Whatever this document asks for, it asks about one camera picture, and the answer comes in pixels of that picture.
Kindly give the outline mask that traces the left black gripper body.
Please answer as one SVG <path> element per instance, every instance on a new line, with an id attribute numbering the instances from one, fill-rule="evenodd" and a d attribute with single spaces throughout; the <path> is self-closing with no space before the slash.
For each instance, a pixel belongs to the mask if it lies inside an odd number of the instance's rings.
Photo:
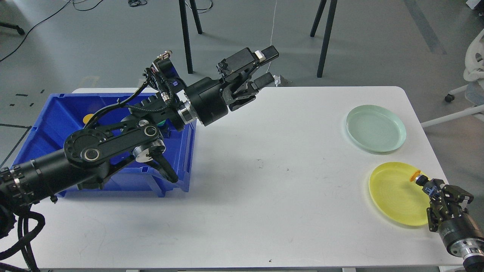
<path id="1" fill-rule="evenodd" d="M 244 77 L 235 82 L 205 77 L 185 88 L 184 92 L 199 121 L 208 126 L 228 112 L 251 103 L 260 90 L 261 85 Z"/>

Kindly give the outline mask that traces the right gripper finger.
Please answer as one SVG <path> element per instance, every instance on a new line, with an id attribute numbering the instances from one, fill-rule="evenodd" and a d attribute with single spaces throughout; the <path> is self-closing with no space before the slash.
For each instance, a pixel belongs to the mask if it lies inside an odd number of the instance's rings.
<path id="1" fill-rule="evenodd" d="M 444 193 L 442 188 L 445 182 L 442 179 L 431 179 L 427 184 L 427 194 L 430 198 L 431 218 L 433 223 L 441 223 L 445 217 L 441 214 L 442 197 Z"/>
<path id="2" fill-rule="evenodd" d="M 456 185 L 445 184 L 442 193 L 444 212 L 468 212 L 467 206 L 474 200 L 472 193 Z"/>

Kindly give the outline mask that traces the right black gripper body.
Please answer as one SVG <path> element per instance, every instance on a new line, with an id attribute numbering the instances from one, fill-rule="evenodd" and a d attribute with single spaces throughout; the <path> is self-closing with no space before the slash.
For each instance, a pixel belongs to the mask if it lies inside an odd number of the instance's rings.
<path id="1" fill-rule="evenodd" d="M 483 232 L 468 212 L 444 212 L 441 223 L 433 223 L 431 208 L 427 209 L 429 230 L 437 232 L 447 252 L 459 258 L 483 257 Z"/>

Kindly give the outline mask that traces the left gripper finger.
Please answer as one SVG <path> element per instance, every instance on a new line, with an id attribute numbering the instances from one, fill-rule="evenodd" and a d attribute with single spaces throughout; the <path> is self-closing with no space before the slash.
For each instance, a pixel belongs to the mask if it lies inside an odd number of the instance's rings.
<path id="1" fill-rule="evenodd" d="M 259 91 L 263 88 L 265 88 L 268 85 L 271 85 L 275 81 L 275 78 L 273 77 L 272 73 L 266 72 L 262 76 L 258 77 L 252 82 L 252 88 L 255 91 Z"/>
<path id="2" fill-rule="evenodd" d="M 278 57 L 279 52 L 273 45 L 255 52 L 244 48 L 219 62 L 217 69 L 223 82 L 241 83 L 250 79 L 259 67 Z"/>

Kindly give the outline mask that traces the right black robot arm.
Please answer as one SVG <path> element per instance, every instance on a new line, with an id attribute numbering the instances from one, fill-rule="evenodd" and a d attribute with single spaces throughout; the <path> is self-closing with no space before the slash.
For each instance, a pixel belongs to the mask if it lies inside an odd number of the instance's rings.
<path id="1" fill-rule="evenodd" d="M 430 199 L 429 230 L 439 234 L 449 254 L 462 258 L 465 271 L 482 272 L 483 232 L 467 209 L 474 196 L 440 179 L 431 179 L 423 191 Z"/>

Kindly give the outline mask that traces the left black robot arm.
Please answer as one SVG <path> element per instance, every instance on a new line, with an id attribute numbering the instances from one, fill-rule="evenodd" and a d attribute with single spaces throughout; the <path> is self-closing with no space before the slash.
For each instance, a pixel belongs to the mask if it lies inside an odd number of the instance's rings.
<path id="1" fill-rule="evenodd" d="M 204 126 L 255 100 L 273 83 L 266 72 L 251 80 L 262 66 L 279 57 L 271 45 L 244 48 L 217 65 L 219 79 L 205 77 L 187 86 L 174 70 L 171 51 L 157 56 L 145 69 L 145 81 L 125 100 L 97 110 L 83 129 L 71 133 L 60 150 L 1 169 L 1 238 L 17 227 L 18 241 L 1 252 L 1 260 L 21 252 L 29 272 L 38 272 L 31 241 L 45 226 L 33 204 L 68 187 L 103 188 L 111 176 L 131 162 L 155 168 L 171 183 L 178 175 L 166 160 L 158 124 L 169 120 L 178 131 L 198 119 Z"/>

